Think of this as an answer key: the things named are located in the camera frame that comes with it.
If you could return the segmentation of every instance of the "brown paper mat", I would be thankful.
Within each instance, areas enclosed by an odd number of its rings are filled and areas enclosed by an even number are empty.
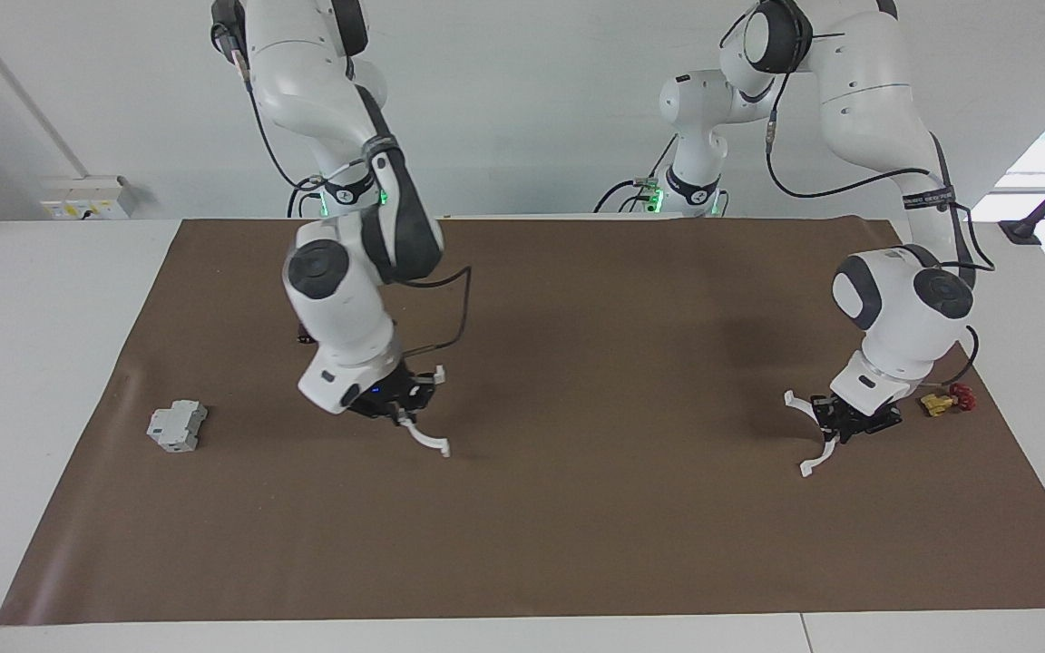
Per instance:
[[[296,228],[180,229],[0,624],[1045,608],[1045,491],[973,375],[978,413],[797,472],[781,394],[858,346],[830,281],[886,224],[445,224],[451,460],[299,395]],[[408,347],[451,334],[457,286],[385,293]],[[177,398],[194,453],[144,435]]]

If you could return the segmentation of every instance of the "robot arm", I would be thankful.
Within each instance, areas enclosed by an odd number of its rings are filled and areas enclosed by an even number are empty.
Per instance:
[[[381,75],[353,60],[368,43],[359,1],[216,0],[212,17],[261,115],[306,137],[322,170],[331,217],[299,229],[282,276],[319,344],[299,389],[328,413],[390,417],[435,446],[412,426],[441,379],[409,371],[376,286],[428,276],[443,236],[381,115]]]
[[[834,154],[891,173],[901,189],[913,244],[858,253],[838,269],[834,299],[866,334],[830,383],[834,395],[817,404],[827,441],[887,427],[900,421],[897,401],[962,334],[974,282],[971,269],[943,269],[971,256],[942,148],[913,108],[897,7],[891,0],[763,0],[725,34],[720,61],[742,98],[766,92],[779,75],[813,72]],[[768,154],[775,121],[773,113]],[[907,168],[915,172],[897,172]]]
[[[746,95],[718,70],[692,71],[668,79],[659,92],[659,114],[676,129],[678,145],[671,163],[658,173],[664,191],[659,210],[698,217],[712,210],[728,141],[717,134],[721,124],[751,122],[768,116],[773,84]]]

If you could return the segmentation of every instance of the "red object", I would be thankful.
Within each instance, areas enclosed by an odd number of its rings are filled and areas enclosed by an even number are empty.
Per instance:
[[[950,386],[950,396],[958,402],[958,409],[961,409],[962,413],[970,413],[971,410],[978,407],[978,397],[974,396],[974,390],[971,390],[970,386],[963,383]]]

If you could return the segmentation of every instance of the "gray circuit breaker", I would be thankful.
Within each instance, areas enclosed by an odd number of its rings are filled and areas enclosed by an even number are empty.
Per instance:
[[[159,409],[147,426],[150,438],[168,453],[196,450],[200,422],[208,417],[208,410],[199,401],[173,401],[171,409]]]

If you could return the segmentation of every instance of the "power socket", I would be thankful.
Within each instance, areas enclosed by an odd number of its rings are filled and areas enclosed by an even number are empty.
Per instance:
[[[43,210],[53,219],[129,219],[134,210],[132,190],[119,177],[45,179],[49,193]]]

